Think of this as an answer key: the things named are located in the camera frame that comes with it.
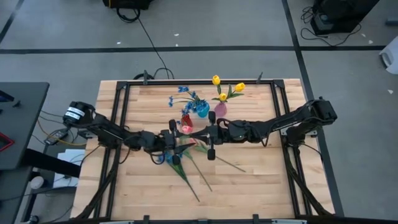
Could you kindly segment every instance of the wooden table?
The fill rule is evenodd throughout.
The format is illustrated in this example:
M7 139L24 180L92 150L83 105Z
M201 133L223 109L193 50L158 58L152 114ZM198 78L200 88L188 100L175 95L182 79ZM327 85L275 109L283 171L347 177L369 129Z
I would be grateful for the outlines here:
M299 79L286 79L285 89L290 110L305 103L303 88ZM111 116L115 86L117 81L102 81L99 88L96 109ZM205 99L217 97L213 85L190 85L191 90ZM266 121L275 118L271 88L264 85L246 85L244 96L233 98L228 103L226 118ZM177 94L177 86L132 86L129 94L126 125L131 131L152 131L158 133L168 129L170 119L180 119L183 104L169 108L169 96ZM278 91L282 108L282 98ZM209 101L214 108L217 101ZM116 123L119 124L121 106ZM191 115L195 130L208 125L207 119ZM317 148L316 139L307 137L306 143ZM97 145L97 140L88 141L86 154ZM318 201L331 213L333 205L325 178L320 156L315 151L302 146L301 158L308 188ZM222 161L208 161L206 154L190 151L195 162L213 189L210 192L192 162L182 159L182 164L200 202L196 200L186 183L166 163L155 165L143 151L131 152L127 161L119 166L116 191L113 203L112 220L142 220L150 215L151 220L181 219L248 219L253 214L260 218L294 217L290 199L287 174L282 155L279 133L272 133L269 145L224 144L216 146L217 156L237 165L241 172ZM127 148L121 153L124 159ZM81 169L71 217L78 215L91 200L98 188L104 149L100 148L87 157ZM296 187L303 213L300 189ZM105 214L108 193L103 197L101 215Z

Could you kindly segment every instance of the pink flower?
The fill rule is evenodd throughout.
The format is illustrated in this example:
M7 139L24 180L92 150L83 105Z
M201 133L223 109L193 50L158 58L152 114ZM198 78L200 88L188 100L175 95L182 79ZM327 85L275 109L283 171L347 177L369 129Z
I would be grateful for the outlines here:
M187 126L187 125L182 126L182 132L184 134L190 134L192 131L193 131L193 128L191 126Z

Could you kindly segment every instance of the desk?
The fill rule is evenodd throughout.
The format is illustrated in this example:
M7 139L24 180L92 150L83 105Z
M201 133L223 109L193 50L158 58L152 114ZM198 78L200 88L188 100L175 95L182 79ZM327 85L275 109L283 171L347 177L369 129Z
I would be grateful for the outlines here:
M25 194L33 167L60 173L65 171L68 175L79 176L80 166L27 149L48 89L48 83L0 82L0 90L13 96L15 101L21 101L15 108L9 103L0 103L0 109L3 109L0 114L0 132L15 141L9 148L0 152L1 223L14 223L22 197L6 201L3 199Z
M152 131L158 133L168 129L170 119L181 117L180 106L169 108L170 95L177 94L180 80L165 81L171 84L130 87L127 105L126 125L131 131ZM102 81L99 88L96 110L110 119L117 81ZM305 103L299 79L284 80L290 110ZM217 96L213 85L189 85L199 97L211 99ZM119 99L116 123L121 119L123 93ZM282 97L277 92L282 108ZM217 101L209 101L214 108ZM226 118L251 121L268 120L275 117L271 88L265 85L246 85L244 96L233 98L228 103ZM194 131L204 128L207 119L191 115ZM315 138L308 137L306 143L317 148ZM88 142L86 154L97 145L92 139ZM261 144L224 144L216 146L217 156L244 169L242 173L225 163L208 161L205 154L191 151L198 167L213 189L209 191L192 162L182 159L182 164L200 202L193 196L186 183L167 165L153 164L143 151L131 152L127 161L119 166L112 220L142 220L150 215L151 220L191 220L191 219L250 219L253 214L260 218L294 217L289 185L284 165L284 157L279 133L272 133L267 148ZM323 165L318 153L302 146L301 158L308 188L319 202L331 213L333 204L326 182ZM127 148L121 151L124 159ZM98 188L104 149L99 148L86 158L81 168L71 217L77 216L91 200ZM297 195L300 211L304 211L303 200L298 187ZM101 216L105 215L108 193L105 192Z

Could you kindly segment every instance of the glass vase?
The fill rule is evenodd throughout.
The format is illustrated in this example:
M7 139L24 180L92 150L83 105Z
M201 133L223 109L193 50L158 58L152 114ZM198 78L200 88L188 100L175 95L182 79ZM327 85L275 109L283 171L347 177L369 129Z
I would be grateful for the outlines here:
M216 113L217 118L222 118L226 115L226 103L219 102L214 108L214 112Z
M205 106L201 106L198 109L197 113L198 113L199 117L206 118L207 114L209 113L209 110L210 110L210 105L209 105L209 103L206 102Z
M181 126L189 126L189 127L193 128L193 123L192 123L191 118L189 117L189 114L182 116Z

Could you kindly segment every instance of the gray floor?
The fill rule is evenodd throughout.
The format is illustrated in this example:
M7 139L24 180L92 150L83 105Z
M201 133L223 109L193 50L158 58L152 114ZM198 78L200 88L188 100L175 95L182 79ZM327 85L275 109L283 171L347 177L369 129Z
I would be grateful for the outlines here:
M0 27L17 0L0 1ZM288 0L298 33L301 10L310 0ZM363 29L344 45L386 45L396 27L384 19L398 11L381 0L363 21ZM156 0L142 22L158 47L271 45L292 46L281 0ZM331 36L337 42L343 34ZM300 45L323 44L299 38ZM100 0L25 0L0 49L76 49L150 47L138 23L125 24ZM161 52L176 78L301 78L293 51ZM337 122L325 128L326 142L348 217L398 220L398 175L394 159L398 126L398 76L387 73L375 51L303 52L315 96L331 100ZM94 103L101 80L131 79L161 63L153 52L100 54L0 55L1 81L46 81L44 110L62 114L72 100ZM59 125L46 122L45 129ZM39 130L34 134L44 138ZM30 147L42 145L32 139ZM41 196L34 213L42 221L62 215L73 195Z

